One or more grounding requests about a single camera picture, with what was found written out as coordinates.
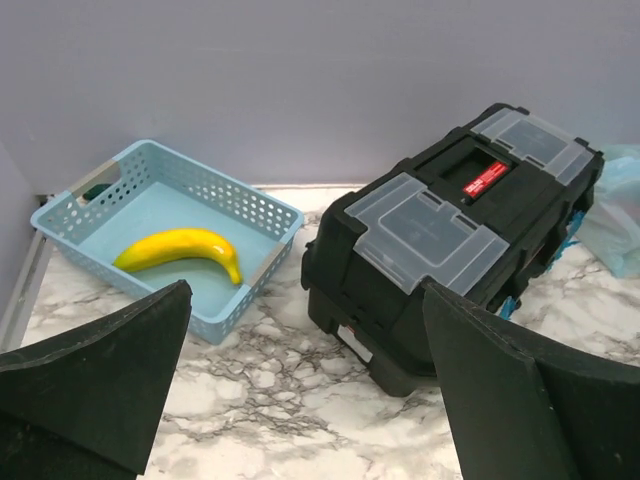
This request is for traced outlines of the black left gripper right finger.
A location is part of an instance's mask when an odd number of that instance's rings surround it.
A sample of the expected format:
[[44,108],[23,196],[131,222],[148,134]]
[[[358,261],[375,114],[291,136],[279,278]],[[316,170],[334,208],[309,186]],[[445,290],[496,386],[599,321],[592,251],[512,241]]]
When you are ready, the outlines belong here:
[[639,369],[422,284],[437,380],[466,479],[636,479]]

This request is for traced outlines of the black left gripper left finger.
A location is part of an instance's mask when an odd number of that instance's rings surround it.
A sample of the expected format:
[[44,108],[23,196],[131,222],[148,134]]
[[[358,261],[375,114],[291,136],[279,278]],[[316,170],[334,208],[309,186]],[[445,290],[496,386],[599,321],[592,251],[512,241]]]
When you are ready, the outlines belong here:
[[4,475],[142,475],[191,315],[179,280],[1,356]]

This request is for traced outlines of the light blue plastic bag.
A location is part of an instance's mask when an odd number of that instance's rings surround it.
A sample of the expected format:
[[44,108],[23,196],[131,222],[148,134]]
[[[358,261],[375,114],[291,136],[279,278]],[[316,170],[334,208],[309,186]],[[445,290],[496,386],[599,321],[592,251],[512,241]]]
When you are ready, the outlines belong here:
[[580,243],[617,278],[639,275],[639,146],[609,145]]

